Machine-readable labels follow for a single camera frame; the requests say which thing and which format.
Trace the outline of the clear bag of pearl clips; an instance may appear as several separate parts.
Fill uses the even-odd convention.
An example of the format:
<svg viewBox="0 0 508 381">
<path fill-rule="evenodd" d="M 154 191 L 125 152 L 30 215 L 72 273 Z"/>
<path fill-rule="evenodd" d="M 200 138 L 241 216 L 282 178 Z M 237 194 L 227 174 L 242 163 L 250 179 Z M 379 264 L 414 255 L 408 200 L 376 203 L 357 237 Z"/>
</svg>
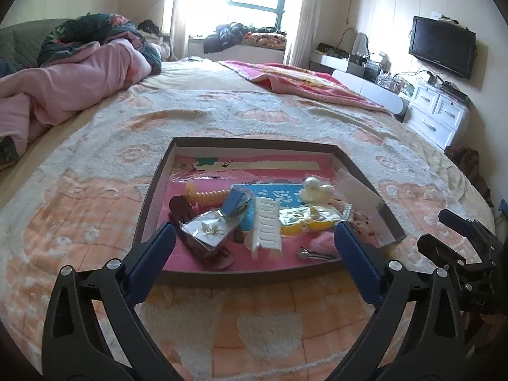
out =
<svg viewBox="0 0 508 381">
<path fill-rule="evenodd" d="M 302 183 L 299 192 L 304 203 L 330 204 L 338 198 L 335 196 L 334 185 L 315 176 L 308 176 Z"/>
</svg>

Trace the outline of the dark floral blanket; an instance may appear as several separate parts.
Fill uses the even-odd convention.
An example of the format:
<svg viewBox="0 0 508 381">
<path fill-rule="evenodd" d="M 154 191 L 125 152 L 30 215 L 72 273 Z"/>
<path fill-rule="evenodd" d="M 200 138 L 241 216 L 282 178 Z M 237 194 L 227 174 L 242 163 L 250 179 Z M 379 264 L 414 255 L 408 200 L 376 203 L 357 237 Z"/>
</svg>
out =
<svg viewBox="0 0 508 381">
<path fill-rule="evenodd" d="M 67 20 L 54 28 L 43 40 L 37 58 L 38 66 L 77 61 L 82 54 L 91 54 L 98 46 L 117 39 L 128 40 L 151 66 L 151 75 L 162 70 L 162 55 L 147 42 L 134 23 L 126 17 L 97 13 Z"/>
</svg>

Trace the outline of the white low cabinet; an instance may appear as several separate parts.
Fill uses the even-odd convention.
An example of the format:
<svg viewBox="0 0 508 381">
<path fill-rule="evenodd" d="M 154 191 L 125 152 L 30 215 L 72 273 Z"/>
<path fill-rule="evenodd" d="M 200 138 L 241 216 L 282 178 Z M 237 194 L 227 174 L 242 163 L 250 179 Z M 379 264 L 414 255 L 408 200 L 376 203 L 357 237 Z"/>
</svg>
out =
<svg viewBox="0 0 508 381">
<path fill-rule="evenodd" d="M 352 64 L 347 58 L 336 58 L 314 50 L 311 54 L 309 69 L 331 74 L 350 90 L 387 108 L 399 122 L 404 120 L 408 101 L 360 76 L 360 67 Z"/>
</svg>

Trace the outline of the white drawer cabinet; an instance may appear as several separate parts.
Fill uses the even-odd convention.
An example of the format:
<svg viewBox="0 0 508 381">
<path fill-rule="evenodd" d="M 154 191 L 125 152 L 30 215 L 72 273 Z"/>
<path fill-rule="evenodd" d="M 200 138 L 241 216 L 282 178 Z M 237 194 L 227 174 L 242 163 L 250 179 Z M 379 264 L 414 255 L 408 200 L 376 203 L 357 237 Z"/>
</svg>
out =
<svg viewBox="0 0 508 381">
<path fill-rule="evenodd" d="M 425 82 L 418 82 L 404 123 L 430 144 L 445 150 L 458 145 L 470 120 L 466 105 Z"/>
</svg>

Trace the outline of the clothes pile on window sill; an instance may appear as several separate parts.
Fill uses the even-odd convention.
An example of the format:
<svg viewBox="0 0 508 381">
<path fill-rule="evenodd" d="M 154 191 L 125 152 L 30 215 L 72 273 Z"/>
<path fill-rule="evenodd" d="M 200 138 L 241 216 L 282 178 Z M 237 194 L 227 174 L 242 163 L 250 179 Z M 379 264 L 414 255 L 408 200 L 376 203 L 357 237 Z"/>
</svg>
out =
<svg viewBox="0 0 508 381">
<path fill-rule="evenodd" d="M 203 41 L 205 54 L 222 52 L 233 46 L 247 45 L 275 50 L 286 49 L 286 33 L 274 27 L 247 27 L 242 23 L 222 24 Z"/>
</svg>

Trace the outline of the pink quilt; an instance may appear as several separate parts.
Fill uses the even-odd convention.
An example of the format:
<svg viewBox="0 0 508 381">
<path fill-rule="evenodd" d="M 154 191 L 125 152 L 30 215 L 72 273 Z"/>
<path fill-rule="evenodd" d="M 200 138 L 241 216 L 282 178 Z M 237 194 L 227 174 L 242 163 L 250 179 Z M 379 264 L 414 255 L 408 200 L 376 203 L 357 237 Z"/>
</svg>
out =
<svg viewBox="0 0 508 381">
<path fill-rule="evenodd" d="M 47 129 L 149 76 L 126 39 L 95 44 L 77 63 L 20 70 L 1 78 L 1 159 L 11 164 Z"/>
</svg>

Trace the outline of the red pink blanket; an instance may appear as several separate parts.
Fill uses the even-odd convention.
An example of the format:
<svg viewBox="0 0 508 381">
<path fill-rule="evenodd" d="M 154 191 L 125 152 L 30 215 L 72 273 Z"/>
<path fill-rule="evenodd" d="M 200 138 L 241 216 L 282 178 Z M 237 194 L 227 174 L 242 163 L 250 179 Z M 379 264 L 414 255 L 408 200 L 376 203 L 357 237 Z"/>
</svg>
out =
<svg viewBox="0 0 508 381">
<path fill-rule="evenodd" d="M 278 63 L 221 60 L 219 64 L 273 93 L 391 114 L 387 108 L 347 88 L 330 74 Z"/>
</svg>

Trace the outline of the dark red hair claw clip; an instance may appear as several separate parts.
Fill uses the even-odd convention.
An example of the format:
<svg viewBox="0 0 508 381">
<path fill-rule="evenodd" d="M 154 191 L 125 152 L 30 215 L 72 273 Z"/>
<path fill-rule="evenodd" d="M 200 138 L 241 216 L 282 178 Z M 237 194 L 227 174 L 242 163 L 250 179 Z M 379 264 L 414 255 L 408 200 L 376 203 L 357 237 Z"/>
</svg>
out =
<svg viewBox="0 0 508 381">
<path fill-rule="evenodd" d="M 202 267 L 210 271 L 221 271 L 232 266 L 235 257 L 230 250 L 224 247 L 206 249 L 204 244 L 183 231 L 184 224 L 196 217 L 193 207 L 185 197 L 181 195 L 172 197 L 169 209 L 169 221 L 175 227 L 180 241 Z"/>
</svg>

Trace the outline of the yellow item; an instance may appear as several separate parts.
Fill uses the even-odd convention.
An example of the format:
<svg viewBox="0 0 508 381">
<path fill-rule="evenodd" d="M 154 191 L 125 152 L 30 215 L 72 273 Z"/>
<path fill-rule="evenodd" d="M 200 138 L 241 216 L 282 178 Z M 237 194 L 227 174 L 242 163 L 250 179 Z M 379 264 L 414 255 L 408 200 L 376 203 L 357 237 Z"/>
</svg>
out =
<svg viewBox="0 0 508 381">
<path fill-rule="evenodd" d="M 279 212 L 281 233 L 291 237 L 306 232 L 322 232 L 332 229 L 337 223 L 348 221 L 352 205 L 305 204 L 283 208 Z"/>
</svg>

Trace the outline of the dark shallow box with pink base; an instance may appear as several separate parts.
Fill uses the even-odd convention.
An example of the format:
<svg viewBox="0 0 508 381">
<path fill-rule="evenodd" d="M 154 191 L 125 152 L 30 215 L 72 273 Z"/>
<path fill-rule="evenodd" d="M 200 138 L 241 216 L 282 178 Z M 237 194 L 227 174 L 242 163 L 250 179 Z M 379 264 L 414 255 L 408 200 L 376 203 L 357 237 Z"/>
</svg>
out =
<svg viewBox="0 0 508 381">
<path fill-rule="evenodd" d="M 342 267 L 340 222 L 376 248 L 405 232 L 362 171 L 330 144 L 174 138 L 133 241 L 155 240 L 146 277 L 201 288 L 278 284 Z"/>
</svg>

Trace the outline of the white curtain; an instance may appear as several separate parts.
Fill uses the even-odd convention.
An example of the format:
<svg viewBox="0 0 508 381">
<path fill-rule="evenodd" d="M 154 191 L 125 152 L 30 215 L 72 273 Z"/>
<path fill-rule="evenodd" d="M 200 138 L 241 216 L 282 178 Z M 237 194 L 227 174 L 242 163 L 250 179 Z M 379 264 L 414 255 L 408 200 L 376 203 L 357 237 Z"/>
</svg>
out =
<svg viewBox="0 0 508 381">
<path fill-rule="evenodd" d="M 317 34 L 320 6 L 321 0 L 286 0 L 283 15 L 283 29 L 287 33 L 284 64 L 307 66 Z"/>
</svg>

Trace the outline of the white hair claw clip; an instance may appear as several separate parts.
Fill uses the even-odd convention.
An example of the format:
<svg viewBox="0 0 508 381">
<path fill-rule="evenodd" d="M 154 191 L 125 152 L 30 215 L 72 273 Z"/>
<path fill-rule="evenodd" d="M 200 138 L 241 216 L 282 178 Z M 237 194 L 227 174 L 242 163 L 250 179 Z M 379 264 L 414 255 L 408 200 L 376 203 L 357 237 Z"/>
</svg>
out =
<svg viewBox="0 0 508 381">
<path fill-rule="evenodd" d="M 251 258 L 258 258 L 259 250 L 267 250 L 269 258 L 283 256 L 283 241 L 279 202 L 271 198 L 255 197 Z"/>
</svg>

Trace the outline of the black wall television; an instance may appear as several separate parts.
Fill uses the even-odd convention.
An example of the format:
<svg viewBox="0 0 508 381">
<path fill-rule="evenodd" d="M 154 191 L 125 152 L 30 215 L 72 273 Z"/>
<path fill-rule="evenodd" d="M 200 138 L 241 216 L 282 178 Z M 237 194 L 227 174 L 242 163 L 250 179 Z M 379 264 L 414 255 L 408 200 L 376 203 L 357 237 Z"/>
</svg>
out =
<svg viewBox="0 0 508 381">
<path fill-rule="evenodd" d="M 409 53 L 457 77 L 470 79 L 477 55 L 476 34 L 455 23 L 413 17 Z"/>
</svg>

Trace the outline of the pink pom-pom hair clip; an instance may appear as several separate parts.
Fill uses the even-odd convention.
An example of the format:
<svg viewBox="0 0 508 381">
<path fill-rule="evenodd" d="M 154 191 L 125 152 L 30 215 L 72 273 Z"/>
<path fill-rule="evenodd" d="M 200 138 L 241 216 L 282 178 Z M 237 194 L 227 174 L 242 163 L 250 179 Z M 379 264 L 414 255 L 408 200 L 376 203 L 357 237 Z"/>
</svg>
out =
<svg viewBox="0 0 508 381">
<path fill-rule="evenodd" d="M 336 261 L 340 259 L 334 244 L 334 235 L 331 232 L 323 232 L 313 238 L 306 247 L 301 247 L 296 253 L 298 260 L 312 261 Z"/>
</svg>

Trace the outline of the earrings card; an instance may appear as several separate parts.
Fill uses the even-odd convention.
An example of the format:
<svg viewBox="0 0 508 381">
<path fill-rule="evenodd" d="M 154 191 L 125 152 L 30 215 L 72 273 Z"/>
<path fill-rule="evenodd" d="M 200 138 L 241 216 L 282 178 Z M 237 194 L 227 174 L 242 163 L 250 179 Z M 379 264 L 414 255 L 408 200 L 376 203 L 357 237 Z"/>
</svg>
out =
<svg viewBox="0 0 508 381">
<path fill-rule="evenodd" d="M 211 210 L 184 224 L 182 229 L 204 244 L 206 249 L 217 249 L 240 222 L 238 217 L 228 218 L 220 210 Z"/>
</svg>

